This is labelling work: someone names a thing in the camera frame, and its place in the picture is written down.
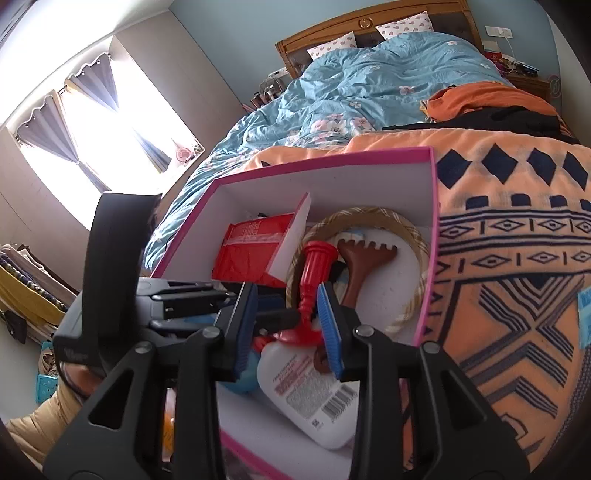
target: product label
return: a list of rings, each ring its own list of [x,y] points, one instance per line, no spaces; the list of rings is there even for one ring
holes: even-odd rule
[[[273,379],[275,392],[301,417],[320,430],[354,405],[358,383],[340,383],[333,374],[316,371],[310,355],[295,354]]]

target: pillow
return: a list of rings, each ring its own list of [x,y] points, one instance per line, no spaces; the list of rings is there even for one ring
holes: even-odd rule
[[[424,11],[422,14],[405,18],[404,20],[386,23],[376,28],[378,29],[380,35],[383,36],[384,40],[396,37],[401,33],[434,31],[427,11]]]
[[[312,60],[315,60],[327,52],[338,50],[340,48],[357,48],[357,42],[355,41],[355,34],[353,32],[347,33],[336,40],[310,48],[308,49],[308,53],[310,54],[310,57],[312,57]]]

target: curtain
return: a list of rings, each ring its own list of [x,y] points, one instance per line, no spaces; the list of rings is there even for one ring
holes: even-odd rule
[[[110,190],[98,175],[78,158],[76,144],[64,120],[61,100],[55,90],[45,98],[41,107],[33,110],[29,120],[17,128],[17,140],[75,163],[101,193]]]
[[[84,65],[78,74],[70,75],[66,80],[66,86],[83,93],[106,108],[119,112],[117,88],[108,53],[99,55],[92,64]],[[134,135],[152,165],[159,172],[166,171],[171,158],[138,131],[134,130]]]

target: barcode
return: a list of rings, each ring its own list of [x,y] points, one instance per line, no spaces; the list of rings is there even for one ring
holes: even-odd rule
[[[326,402],[326,405],[322,407],[322,411],[334,422],[343,414],[356,396],[357,392],[355,390],[347,385],[342,385],[332,398]]]

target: blue wall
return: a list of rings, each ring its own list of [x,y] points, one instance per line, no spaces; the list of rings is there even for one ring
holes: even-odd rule
[[[266,75],[283,67],[275,43],[329,18],[382,3],[375,0],[175,0],[170,9],[230,88],[249,102]],[[560,74],[550,23],[535,0],[468,0],[483,40],[485,25],[508,27],[518,60]]]

